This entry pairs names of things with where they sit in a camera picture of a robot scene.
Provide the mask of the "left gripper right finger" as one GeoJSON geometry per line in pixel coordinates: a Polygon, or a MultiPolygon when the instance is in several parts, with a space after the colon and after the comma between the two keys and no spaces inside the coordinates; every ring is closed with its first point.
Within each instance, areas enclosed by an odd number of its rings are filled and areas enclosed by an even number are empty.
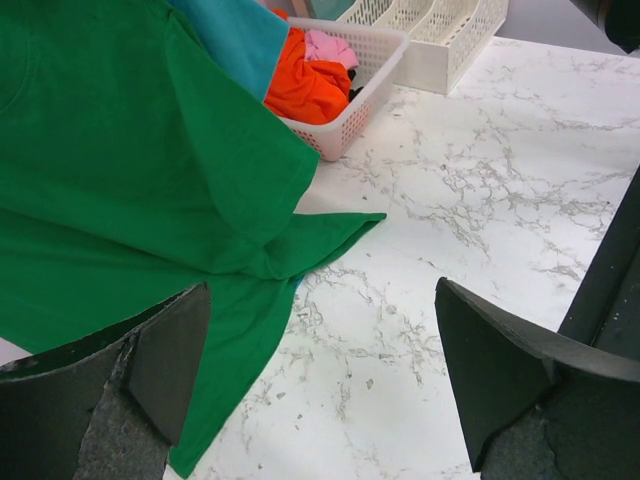
{"type": "Polygon", "coordinates": [[[446,278],[435,309],[474,472],[638,478],[638,362],[517,317],[446,278]]]}

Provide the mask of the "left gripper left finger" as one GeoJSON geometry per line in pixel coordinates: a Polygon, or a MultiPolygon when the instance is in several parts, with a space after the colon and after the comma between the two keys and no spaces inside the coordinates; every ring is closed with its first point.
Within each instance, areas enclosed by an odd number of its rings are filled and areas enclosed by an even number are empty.
{"type": "Polygon", "coordinates": [[[4,479],[160,479],[180,442],[210,319],[194,285],[1,368],[4,479]]]}

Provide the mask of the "green t-shirt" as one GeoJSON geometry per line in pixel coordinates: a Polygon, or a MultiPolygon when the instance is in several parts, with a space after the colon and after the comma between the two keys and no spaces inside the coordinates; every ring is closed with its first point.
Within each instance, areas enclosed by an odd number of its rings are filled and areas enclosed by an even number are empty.
{"type": "Polygon", "coordinates": [[[189,476],[277,349],[297,282],[381,214],[303,215],[318,154],[165,1],[1,5],[1,335],[39,353],[206,282],[189,476]]]}

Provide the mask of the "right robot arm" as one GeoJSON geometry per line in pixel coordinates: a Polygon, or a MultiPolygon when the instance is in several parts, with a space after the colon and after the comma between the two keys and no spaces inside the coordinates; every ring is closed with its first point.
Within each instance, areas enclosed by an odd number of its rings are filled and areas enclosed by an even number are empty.
{"type": "Polygon", "coordinates": [[[639,50],[639,0],[571,0],[614,45],[626,54],[639,50]]]}

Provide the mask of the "teal t-shirt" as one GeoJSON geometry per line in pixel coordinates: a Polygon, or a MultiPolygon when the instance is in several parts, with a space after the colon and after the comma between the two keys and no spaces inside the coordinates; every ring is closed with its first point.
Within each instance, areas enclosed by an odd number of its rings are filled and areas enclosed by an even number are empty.
{"type": "Polygon", "coordinates": [[[174,0],[213,60],[254,98],[265,100],[289,34],[281,16],[253,0],[174,0]]]}

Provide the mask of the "orange cloth in basket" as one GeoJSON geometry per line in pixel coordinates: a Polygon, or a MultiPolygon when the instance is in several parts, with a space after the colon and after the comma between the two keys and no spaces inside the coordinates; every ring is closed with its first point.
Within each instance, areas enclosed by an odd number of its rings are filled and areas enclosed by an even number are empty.
{"type": "Polygon", "coordinates": [[[340,63],[305,60],[306,32],[289,31],[264,104],[280,117],[323,125],[349,105],[351,81],[340,63]]]}

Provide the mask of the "white file organizer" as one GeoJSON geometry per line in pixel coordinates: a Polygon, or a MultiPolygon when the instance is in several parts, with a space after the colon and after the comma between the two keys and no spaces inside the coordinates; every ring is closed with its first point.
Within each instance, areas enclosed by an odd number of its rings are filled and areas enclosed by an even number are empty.
{"type": "Polygon", "coordinates": [[[396,83],[447,95],[506,20],[508,0],[355,1],[341,22],[407,33],[396,83]]]}

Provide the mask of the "black cloth in basket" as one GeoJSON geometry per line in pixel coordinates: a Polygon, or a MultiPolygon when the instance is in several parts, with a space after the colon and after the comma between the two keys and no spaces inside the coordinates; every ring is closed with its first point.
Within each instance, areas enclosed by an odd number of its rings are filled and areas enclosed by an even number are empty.
{"type": "Polygon", "coordinates": [[[355,79],[357,77],[357,71],[355,69],[349,69],[347,71],[348,78],[351,81],[351,87],[348,93],[348,101],[352,102],[362,91],[363,86],[357,86],[355,84],[355,79]]]}

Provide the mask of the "white laundry basket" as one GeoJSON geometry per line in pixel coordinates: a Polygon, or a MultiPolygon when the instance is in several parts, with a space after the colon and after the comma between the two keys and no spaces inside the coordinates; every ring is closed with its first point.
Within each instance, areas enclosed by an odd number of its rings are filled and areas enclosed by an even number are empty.
{"type": "Polygon", "coordinates": [[[359,60],[355,84],[363,89],[335,120],[323,125],[283,120],[324,160],[333,162],[346,153],[387,102],[410,38],[403,31],[376,26],[298,17],[288,22],[293,28],[320,30],[346,40],[359,60]]]}

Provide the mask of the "pink cloth in basket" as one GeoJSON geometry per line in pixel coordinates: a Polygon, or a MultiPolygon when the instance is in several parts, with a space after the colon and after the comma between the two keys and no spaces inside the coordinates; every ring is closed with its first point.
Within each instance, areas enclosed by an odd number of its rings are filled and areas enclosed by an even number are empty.
{"type": "Polygon", "coordinates": [[[305,60],[336,62],[346,70],[359,66],[358,57],[346,40],[320,30],[305,33],[305,60]]]}

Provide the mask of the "teal board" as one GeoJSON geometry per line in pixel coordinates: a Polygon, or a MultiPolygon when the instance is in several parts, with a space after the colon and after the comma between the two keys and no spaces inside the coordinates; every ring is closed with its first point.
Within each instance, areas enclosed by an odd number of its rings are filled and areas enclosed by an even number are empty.
{"type": "Polygon", "coordinates": [[[336,20],[354,4],[354,0],[306,0],[305,4],[312,18],[336,20]]]}

